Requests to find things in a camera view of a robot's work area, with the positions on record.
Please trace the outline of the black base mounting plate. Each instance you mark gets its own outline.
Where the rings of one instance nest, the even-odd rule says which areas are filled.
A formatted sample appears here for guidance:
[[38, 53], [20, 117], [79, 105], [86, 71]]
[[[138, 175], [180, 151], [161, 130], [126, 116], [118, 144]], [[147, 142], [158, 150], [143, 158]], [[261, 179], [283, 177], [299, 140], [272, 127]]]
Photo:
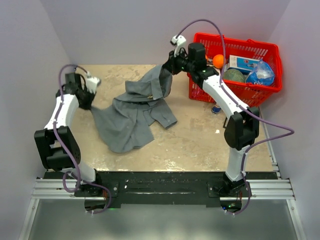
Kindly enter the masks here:
[[146, 172], [102, 171], [98, 184], [109, 189], [84, 184], [74, 193], [84, 199], [84, 207], [100, 210], [108, 201], [110, 209], [122, 205], [202, 205], [207, 208], [239, 210], [248, 196], [243, 182], [228, 187], [223, 172]]

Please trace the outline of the white blue light bulb box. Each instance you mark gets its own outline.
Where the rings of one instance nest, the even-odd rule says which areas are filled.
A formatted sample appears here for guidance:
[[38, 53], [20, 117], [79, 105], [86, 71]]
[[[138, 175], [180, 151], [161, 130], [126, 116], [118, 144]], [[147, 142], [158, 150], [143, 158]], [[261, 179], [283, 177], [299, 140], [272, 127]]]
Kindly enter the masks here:
[[241, 73], [248, 75], [259, 63], [259, 60], [237, 55], [230, 55], [226, 69], [236, 69]]

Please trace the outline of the red plastic shopping basket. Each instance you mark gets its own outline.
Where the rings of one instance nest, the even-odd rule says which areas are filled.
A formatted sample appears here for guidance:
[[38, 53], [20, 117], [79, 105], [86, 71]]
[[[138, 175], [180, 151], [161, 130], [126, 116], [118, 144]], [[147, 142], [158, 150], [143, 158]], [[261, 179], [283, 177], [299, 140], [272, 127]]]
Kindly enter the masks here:
[[235, 107], [237, 105], [258, 107], [272, 94], [282, 90], [283, 67], [279, 47], [276, 44], [252, 39], [240, 40], [225, 36], [220, 37], [218, 34], [202, 32], [197, 32], [193, 41], [203, 44], [206, 56], [211, 59], [218, 54], [222, 54], [223, 50], [225, 50], [226, 59], [233, 55], [262, 60], [274, 72], [274, 81], [270, 86], [265, 86], [240, 83], [227, 79], [220, 81], [219, 76], [211, 76], [203, 82], [203, 88], [200, 88], [193, 82], [191, 74], [188, 74], [188, 97], [190, 99], [210, 103], [216, 101], [222, 107], [227, 104]]

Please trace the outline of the aluminium frame rail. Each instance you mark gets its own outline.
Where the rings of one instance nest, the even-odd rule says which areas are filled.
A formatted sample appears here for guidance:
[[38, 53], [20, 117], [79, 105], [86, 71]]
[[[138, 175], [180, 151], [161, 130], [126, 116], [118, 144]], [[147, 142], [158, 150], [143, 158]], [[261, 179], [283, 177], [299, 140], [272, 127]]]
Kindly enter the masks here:
[[73, 193], [64, 190], [60, 179], [37, 179], [35, 181], [29, 206], [19, 235], [19, 240], [28, 240], [38, 210], [40, 200], [69, 200]]

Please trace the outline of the blue plastic bag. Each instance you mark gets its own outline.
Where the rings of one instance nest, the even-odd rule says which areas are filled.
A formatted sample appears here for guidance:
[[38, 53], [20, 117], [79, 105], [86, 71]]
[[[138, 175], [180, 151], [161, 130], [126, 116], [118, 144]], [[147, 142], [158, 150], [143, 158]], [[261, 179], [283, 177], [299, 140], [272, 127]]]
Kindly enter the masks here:
[[254, 85], [270, 86], [274, 83], [275, 73], [263, 60], [260, 60], [248, 74], [245, 82]]

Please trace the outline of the grey button-up shirt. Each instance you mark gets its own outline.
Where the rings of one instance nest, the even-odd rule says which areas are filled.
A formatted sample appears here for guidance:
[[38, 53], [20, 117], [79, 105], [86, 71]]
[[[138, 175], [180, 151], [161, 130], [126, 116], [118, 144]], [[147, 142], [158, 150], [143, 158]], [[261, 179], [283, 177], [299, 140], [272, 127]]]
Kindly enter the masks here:
[[178, 120], [165, 101], [171, 92], [172, 74], [157, 65], [138, 81], [125, 82], [125, 92], [100, 109], [91, 107], [99, 137], [118, 154], [140, 149], [154, 140], [150, 126], [158, 122], [164, 129]]

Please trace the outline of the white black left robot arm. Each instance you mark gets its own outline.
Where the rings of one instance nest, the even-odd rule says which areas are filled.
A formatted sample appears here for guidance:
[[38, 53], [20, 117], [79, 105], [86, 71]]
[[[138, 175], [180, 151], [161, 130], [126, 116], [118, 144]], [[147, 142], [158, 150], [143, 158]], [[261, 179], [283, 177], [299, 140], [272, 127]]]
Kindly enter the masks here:
[[70, 129], [78, 108], [90, 110], [101, 79], [79, 73], [67, 73], [65, 83], [59, 84], [55, 94], [55, 108], [49, 122], [34, 133], [35, 144], [43, 167], [63, 173], [63, 185], [68, 176], [76, 179], [74, 188], [65, 187], [68, 193], [76, 192], [82, 182], [92, 196], [99, 196], [104, 184], [96, 179], [97, 173], [84, 163], [80, 147]]

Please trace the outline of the green melon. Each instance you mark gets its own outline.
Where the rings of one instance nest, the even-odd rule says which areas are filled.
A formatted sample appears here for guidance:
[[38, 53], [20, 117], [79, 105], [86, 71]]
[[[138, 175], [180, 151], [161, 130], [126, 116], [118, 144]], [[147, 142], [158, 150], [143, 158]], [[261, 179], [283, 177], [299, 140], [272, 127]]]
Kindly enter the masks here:
[[237, 83], [245, 83], [246, 77], [237, 69], [231, 68], [224, 72], [223, 79]]

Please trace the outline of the blue silver drink can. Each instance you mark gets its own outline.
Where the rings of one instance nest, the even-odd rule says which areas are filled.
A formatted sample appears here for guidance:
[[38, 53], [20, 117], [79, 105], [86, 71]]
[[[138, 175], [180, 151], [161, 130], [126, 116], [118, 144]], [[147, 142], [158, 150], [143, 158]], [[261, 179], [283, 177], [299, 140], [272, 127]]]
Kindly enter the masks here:
[[219, 114], [221, 112], [221, 107], [218, 105], [218, 104], [215, 104], [212, 109], [211, 109], [211, 112], [214, 113], [214, 114]]

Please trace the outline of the orange fruit right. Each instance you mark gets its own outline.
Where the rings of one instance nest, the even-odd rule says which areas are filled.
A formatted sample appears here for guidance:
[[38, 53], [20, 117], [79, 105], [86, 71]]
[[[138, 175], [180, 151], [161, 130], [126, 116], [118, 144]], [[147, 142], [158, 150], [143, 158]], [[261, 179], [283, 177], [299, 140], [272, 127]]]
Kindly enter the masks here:
[[212, 59], [212, 64], [217, 69], [222, 69], [225, 64], [225, 57], [223, 54], [217, 54]]

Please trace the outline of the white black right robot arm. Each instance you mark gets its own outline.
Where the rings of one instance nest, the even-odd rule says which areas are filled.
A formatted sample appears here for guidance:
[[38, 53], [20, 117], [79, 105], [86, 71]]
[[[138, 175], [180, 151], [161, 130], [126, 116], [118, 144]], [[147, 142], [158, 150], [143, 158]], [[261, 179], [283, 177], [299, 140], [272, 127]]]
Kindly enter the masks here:
[[221, 73], [207, 64], [205, 47], [201, 43], [191, 43], [188, 49], [175, 43], [163, 68], [174, 75], [188, 73], [193, 82], [210, 95], [225, 113], [224, 139], [229, 146], [229, 159], [219, 192], [235, 196], [246, 183], [247, 151], [259, 136], [258, 109], [240, 106], [242, 101], [220, 80]]

